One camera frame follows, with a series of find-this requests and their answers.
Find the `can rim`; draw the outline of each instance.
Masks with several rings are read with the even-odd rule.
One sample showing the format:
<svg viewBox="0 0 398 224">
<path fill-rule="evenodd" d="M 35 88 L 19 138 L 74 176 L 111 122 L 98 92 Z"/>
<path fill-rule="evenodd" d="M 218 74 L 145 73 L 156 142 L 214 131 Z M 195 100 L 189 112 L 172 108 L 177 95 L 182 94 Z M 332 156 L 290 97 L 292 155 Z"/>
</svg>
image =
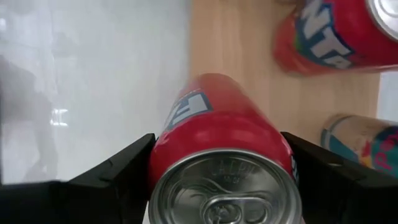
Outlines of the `can rim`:
<svg viewBox="0 0 398 224">
<path fill-rule="evenodd" d="M 367 0 L 366 8 L 371 15 L 371 18 L 374 23 L 376 23 L 376 27 L 388 38 L 391 40 L 398 42 L 398 30 L 391 29 L 390 26 L 381 18 L 380 13 L 385 13 L 380 11 L 378 7 L 382 8 L 380 0 Z"/>
<path fill-rule="evenodd" d="M 194 154 L 190 154 L 187 157 L 184 157 L 180 159 L 179 161 L 175 162 L 172 164 L 162 175 L 162 177 L 158 180 L 156 183 L 155 189 L 152 192 L 152 195 L 150 196 L 149 200 L 149 206 L 148 206 L 148 215 L 149 215 L 149 222 L 150 223 L 162 223 L 162 222 L 157 222 L 160 219 L 159 217 L 159 210 L 157 208 L 157 204 L 159 202 L 159 194 L 161 193 L 161 189 L 165 185 L 165 183 L 168 181 L 169 178 L 172 177 L 173 173 L 178 170 L 179 167 L 184 166 L 188 162 L 198 159 L 199 157 L 202 156 L 207 156 L 210 154 L 223 154 L 223 153 L 236 153 L 242 154 L 244 156 L 251 156 L 254 159 L 257 159 L 259 162 L 262 162 L 263 164 L 267 164 L 269 166 L 275 167 L 277 173 L 280 175 L 281 180 L 284 181 L 286 184 L 286 189 L 289 191 L 289 195 L 293 195 L 294 197 L 290 197 L 290 200 L 288 201 L 290 206 L 290 209 L 293 210 L 294 212 L 290 212 L 289 217 L 288 217 L 288 222 L 291 224 L 296 224 L 296 223 L 301 223 L 302 220 L 302 202 L 300 198 L 300 193 L 299 190 L 296 186 L 296 183 L 294 182 L 293 178 L 289 175 L 289 173 L 280 165 L 278 165 L 276 162 L 264 157 L 263 155 L 260 155 L 256 152 L 248 151 L 245 149 L 228 149 L 228 148 L 213 148 L 213 149 L 206 149 L 200 152 L 196 152 Z"/>
</svg>

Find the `colorful can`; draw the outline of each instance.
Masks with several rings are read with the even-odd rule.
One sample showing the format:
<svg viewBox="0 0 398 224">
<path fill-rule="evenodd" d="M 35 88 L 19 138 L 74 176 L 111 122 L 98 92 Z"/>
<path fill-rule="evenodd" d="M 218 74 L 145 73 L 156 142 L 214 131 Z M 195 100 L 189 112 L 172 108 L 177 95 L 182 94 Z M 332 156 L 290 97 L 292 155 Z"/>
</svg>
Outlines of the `colorful can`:
<svg viewBox="0 0 398 224">
<path fill-rule="evenodd" d="M 292 150 L 237 83 L 198 77 L 149 159 L 150 222 L 300 223 Z"/>
<path fill-rule="evenodd" d="M 275 35 L 274 57 L 300 75 L 397 68 L 396 0 L 307 0 Z"/>
<path fill-rule="evenodd" d="M 351 161 L 398 177 L 398 125 L 338 114 L 324 125 L 321 146 Z"/>
</svg>

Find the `wooden table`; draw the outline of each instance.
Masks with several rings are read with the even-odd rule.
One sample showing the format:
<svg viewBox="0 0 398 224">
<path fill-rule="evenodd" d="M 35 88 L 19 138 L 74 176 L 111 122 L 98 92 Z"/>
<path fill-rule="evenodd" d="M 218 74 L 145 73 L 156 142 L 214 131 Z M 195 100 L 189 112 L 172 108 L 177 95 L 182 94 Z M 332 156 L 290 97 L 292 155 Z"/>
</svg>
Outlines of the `wooden table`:
<svg viewBox="0 0 398 224">
<path fill-rule="evenodd" d="M 335 113 L 376 116 L 380 74 L 295 78 L 271 55 L 273 33 L 293 6 L 275 0 L 193 0 L 192 76 L 224 73 L 281 131 L 318 143 Z"/>
</svg>

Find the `pull tab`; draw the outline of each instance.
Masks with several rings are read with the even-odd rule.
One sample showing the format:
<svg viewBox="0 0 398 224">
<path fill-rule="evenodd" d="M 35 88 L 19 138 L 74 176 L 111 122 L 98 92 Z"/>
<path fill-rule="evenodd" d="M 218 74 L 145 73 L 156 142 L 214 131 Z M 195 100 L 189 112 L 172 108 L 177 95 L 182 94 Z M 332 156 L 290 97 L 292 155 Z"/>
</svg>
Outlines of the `pull tab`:
<svg viewBox="0 0 398 224">
<path fill-rule="evenodd" d="M 202 206 L 208 224 L 263 224 L 272 216 L 271 204 L 261 197 L 218 195 Z"/>
</svg>

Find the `metal lid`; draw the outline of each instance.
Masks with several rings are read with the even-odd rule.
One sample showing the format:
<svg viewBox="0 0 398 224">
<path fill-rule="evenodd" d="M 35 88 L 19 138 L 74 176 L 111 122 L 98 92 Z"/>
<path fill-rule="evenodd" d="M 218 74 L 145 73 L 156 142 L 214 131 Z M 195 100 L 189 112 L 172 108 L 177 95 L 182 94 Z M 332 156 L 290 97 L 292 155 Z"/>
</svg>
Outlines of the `metal lid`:
<svg viewBox="0 0 398 224">
<path fill-rule="evenodd" d="M 398 1 L 367 0 L 373 19 L 391 39 L 398 41 Z"/>
<path fill-rule="evenodd" d="M 214 149 L 178 161 L 149 202 L 158 223 L 300 223 L 301 199 L 288 173 L 249 151 Z"/>
</svg>

